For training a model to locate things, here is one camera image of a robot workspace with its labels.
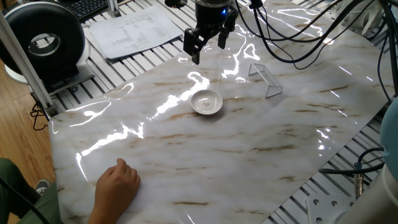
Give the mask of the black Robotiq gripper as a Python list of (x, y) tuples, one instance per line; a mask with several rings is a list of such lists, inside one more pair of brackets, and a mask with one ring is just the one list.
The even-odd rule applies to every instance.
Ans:
[(196, 0), (195, 16), (197, 27), (184, 31), (183, 50), (192, 57), (196, 65), (200, 63), (200, 51), (218, 33), (214, 26), (220, 27), (218, 47), (224, 49), (229, 33), (235, 30), (237, 10), (229, 12), (230, 0)]

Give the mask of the bare person hand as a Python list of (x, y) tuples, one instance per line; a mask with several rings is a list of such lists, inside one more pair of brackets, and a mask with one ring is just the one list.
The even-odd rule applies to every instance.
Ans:
[(94, 211), (118, 219), (134, 200), (141, 184), (137, 170), (118, 158), (97, 181)]

